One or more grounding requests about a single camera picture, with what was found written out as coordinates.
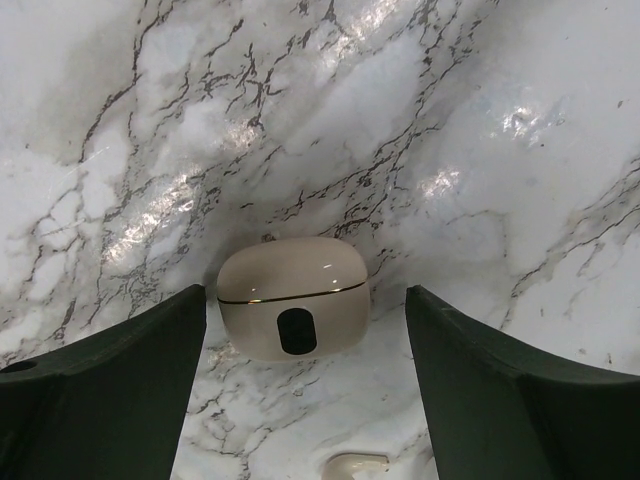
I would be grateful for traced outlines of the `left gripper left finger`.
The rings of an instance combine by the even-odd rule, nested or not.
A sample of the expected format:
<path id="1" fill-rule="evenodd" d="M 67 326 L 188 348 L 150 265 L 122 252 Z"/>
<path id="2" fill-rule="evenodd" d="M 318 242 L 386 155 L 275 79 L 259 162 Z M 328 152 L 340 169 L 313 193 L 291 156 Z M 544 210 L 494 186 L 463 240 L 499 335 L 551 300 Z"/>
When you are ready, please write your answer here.
<path id="1" fill-rule="evenodd" d="M 192 285 L 3 368 L 2 478 L 169 478 L 205 331 L 205 289 Z"/>

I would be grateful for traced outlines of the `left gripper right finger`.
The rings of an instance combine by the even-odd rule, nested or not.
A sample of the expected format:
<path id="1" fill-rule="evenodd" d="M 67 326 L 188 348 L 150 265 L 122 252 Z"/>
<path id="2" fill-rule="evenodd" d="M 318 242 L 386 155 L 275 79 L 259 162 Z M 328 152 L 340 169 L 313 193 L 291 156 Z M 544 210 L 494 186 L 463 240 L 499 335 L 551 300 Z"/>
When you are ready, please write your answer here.
<path id="1" fill-rule="evenodd" d="M 419 285 L 405 316 L 440 478 L 638 478 L 638 376 L 535 348 Z"/>

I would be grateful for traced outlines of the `beige earbud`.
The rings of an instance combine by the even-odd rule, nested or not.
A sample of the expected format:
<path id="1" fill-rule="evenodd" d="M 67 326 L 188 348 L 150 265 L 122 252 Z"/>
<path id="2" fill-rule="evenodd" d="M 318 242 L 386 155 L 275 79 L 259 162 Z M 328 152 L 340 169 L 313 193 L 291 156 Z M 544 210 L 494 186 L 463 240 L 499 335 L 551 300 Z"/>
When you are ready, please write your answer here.
<path id="1" fill-rule="evenodd" d="M 382 471 L 389 469 L 387 455 L 375 453 L 340 453 L 329 458 L 323 466 L 322 480 L 354 480 L 361 471 Z"/>

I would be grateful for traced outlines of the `beige earbud charging case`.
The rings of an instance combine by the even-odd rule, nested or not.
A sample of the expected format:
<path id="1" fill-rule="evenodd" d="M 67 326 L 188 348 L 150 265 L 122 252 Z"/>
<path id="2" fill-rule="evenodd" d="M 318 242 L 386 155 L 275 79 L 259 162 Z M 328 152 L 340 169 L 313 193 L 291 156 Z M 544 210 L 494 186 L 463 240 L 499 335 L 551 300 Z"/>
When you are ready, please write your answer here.
<path id="1" fill-rule="evenodd" d="M 231 344 L 252 360 L 338 353 L 358 344 L 369 326 L 367 267 L 353 246 L 335 238 L 243 249 L 223 264 L 216 294 Z"/>

